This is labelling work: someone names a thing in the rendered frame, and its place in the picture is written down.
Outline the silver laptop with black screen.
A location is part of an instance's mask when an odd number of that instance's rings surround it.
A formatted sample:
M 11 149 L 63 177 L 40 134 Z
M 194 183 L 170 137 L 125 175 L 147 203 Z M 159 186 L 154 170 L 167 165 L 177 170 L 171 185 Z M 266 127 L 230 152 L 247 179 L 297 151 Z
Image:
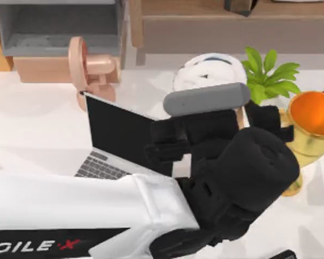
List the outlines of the silver laptop with black screen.
M 127 110 L 113 102 L 84 95 L 92 150 L 76 176 L 117 180 L 126 175 L 165 175 L 173 178 L 191 175 L 191 157 L 182 161 L 155 164 L 146 158 L 144 147 L 151 143 L 154 118 Z

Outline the white pot with green plant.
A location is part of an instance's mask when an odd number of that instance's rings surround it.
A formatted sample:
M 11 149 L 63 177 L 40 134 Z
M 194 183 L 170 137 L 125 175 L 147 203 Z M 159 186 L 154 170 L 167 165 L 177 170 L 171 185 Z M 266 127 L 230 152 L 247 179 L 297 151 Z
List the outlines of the white pot with green plant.
M 173 91 L 189 90 L 205 86 L 243 83 L 251 92 L 256 104 L 278 96 L 290 97 L 300 93 L 296 77 L 300 64 L 284 63 L 277 68 L 277 52 L 268 51 L 263 58 L 254 48 L 245 47 L 246 60 L 224 53 L 204 53 L 188 60 L 175 74 Z

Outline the gold trophy with orange bowl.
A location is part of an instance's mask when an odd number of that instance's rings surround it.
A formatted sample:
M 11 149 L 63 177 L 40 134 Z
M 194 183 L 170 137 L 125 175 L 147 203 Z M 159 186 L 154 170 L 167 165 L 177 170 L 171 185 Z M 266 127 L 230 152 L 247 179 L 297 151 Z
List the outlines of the gold trophy with orange bowl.
M 287 146 L 300 168 L 319 160 L 324 155 L 324 93 L 301 92 L 279 114 L 282 125 L 294 127 L 294 140 Z

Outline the wooden open shelf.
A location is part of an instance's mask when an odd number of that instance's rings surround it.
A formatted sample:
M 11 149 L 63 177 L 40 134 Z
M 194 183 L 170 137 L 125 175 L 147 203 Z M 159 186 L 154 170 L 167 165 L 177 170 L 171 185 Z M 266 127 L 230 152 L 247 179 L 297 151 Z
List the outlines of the wooden open shelf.
M 278 61 L 324 70 L 324 0 L 258 0 L 248 17 L 226 11 L 224 0 L 127 0 L 129 65 L 176 67 L 194 54 L 238 58 L 251 46 L 275 49 Z

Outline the dark object on shelf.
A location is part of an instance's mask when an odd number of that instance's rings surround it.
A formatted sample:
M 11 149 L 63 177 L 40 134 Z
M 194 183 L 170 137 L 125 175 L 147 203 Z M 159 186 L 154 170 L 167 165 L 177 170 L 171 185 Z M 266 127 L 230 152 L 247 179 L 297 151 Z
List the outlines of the dark object on shelf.
M 258 0 L 224 0 L 226 11 L 248 17 L 255 8 Z

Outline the black flat object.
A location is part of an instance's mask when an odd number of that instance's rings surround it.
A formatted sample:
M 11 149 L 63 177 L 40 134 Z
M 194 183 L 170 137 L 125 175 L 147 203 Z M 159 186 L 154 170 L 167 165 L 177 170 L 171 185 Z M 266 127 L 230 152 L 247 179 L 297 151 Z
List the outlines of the black flat object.
M 296 253 L 290 249 L 284 250 L 268 259 L 297 259 Z

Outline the shallow salmon-coloured box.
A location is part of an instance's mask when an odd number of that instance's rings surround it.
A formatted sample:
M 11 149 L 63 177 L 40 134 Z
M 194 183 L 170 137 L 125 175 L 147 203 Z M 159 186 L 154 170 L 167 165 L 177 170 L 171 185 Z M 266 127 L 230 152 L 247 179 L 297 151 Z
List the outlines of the shallow salmon-coloured box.
M 121 65 L 117 60 L 121 78 Z M 13 57 L 15 68 L 23 83 L 71 83 L 69 61 L 61 57 Z

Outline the grey cabinet with dark inside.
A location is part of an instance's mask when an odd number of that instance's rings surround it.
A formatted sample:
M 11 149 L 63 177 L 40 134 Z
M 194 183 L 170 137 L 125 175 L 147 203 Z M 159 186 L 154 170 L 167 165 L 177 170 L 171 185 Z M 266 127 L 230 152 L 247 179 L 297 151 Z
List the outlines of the grey cabinet with dark inside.
M 70 39 L 91 54 L 121 51 L 124 0 L 0 0 L 2 51 L 13 57 L 66 56 Z

